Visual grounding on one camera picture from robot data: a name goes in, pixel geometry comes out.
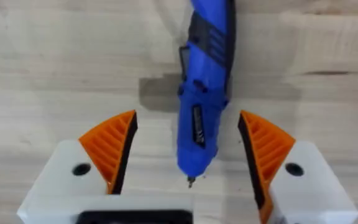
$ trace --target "wooden table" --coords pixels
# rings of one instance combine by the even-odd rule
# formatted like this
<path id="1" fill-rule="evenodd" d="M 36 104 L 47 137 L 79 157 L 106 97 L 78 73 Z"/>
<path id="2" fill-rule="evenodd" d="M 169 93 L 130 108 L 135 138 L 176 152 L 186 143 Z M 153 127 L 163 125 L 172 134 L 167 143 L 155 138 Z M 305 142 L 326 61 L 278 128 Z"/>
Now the wooden table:
<path id="1" fill-rule="evenodd" d="M 16 210 L 57 142 L 131 109 L 128 191 L 193 194 L 198 223 L 258 223 L 241 109 L 315 142 L 358 207 L 358 3 L 237 3 L 219 155 L 188 190 L 174 142 L 190 3 L 0 0 L 0 224 L 21 223 Z"/>

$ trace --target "black hole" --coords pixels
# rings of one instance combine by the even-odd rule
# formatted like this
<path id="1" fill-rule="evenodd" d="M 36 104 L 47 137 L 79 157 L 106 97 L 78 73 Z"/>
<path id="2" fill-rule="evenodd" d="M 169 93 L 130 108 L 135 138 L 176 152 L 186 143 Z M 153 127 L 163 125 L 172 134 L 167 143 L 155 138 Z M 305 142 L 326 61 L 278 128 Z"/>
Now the black hole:
<path id="1" fill-rule="evenodd" d="M 78 164 L 73 169 L 74 175 L 85 175 L 91 170 L 91 164 L 89 163 L 82 163 Z"/>
<path id="2" fill-rule="evenodd" d="M 294 175 L 295 177 L 300 177 L 305 173 L 303 172 L 301 166 L 293 162 L 285 164 L 285 169 L 287 170 L 287 172 L 289 172 L 291 175 Z"/>

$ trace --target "light wood surface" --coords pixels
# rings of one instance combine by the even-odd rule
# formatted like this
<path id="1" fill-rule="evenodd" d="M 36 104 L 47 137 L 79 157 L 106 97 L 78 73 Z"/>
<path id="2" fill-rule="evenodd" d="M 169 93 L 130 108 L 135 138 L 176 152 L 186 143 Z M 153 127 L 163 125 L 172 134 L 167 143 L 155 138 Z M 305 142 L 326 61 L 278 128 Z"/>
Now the light wood surface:
<path id="1" fill-rule="evenodd" d="M 358 1 L 237 1 L 219 155 L 188 190 L 174 142 L 190 3 L 0 0 L 0 224 L 21 223 L 57 142 L 131 109 L 129 193 L 194 194 L 199 223 L 258 223 L 236 128 L 245 109 L 315 142 L 358 207 Z"/>

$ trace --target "label on rotary tool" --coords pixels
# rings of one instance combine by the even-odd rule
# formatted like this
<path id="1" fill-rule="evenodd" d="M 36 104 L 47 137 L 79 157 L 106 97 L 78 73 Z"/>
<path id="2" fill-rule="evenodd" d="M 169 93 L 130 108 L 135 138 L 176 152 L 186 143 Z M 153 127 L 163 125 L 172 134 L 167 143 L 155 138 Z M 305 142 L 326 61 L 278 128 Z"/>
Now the label on rotary tool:
<path id="1" fill-rule="evenodd" d="M 197 145 L 205 148 L 203 109 L 201 105 L 193 106 L 193 140 Z"/>

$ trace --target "orange jaw pad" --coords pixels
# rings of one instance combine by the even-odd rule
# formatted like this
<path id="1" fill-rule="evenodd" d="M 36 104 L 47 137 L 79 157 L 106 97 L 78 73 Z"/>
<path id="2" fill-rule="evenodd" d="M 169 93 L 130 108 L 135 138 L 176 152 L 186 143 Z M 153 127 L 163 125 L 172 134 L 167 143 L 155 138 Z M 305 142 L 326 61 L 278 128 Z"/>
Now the orange jaw pad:
<path id="1" fill-rule="evenodd" d="M 270 183 L 295 139 L 276 125 L 246 111 L 241 111 L 238 128 L 247 154 L 260 221 L 265 224 L 273 210 Z"/>
<path id="2" fill-rule="evenodd" d="M 136 111 L 128 111 L 97 125 L 80 143 L 107 182 L 108 194 L 120 194 L 131 149 L 137 131 Z"/>

